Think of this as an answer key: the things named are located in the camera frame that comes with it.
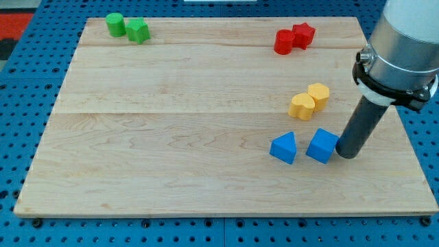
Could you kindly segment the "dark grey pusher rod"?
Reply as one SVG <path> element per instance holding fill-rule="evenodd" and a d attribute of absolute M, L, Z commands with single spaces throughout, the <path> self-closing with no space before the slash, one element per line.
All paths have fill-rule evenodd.
<path fill-rule="evenodd" d="M 355 158 L 387 109 L 362 96 L 336 144 L 336 152 L 342 158 Z"/>

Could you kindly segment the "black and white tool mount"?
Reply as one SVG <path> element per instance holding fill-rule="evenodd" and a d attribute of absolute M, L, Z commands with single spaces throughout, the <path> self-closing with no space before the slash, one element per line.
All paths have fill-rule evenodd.
<path fill-rule="evenodd" d="M 361 94 L 368 101 L 378 106 L 404 106 L 410 110 L 419 111 L 435 95 L 438 89 L 438 76 L 435 76 L 431 82 L 421 89 L 405 91 L 391 89 L 372 79 L 365 72 L 363 64 L 358 62 L 353 65 L 352 75 Z"/>

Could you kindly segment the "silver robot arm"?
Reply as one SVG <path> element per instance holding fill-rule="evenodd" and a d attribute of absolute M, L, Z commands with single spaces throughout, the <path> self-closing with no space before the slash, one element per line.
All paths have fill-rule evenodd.
<path fill-rule="evenodd" d="M 438 0 L 388 0 L 352 77 L 362 97 L 337 145 L 357 156 L 388 107 L 419 111 L 438 89 Z"/>

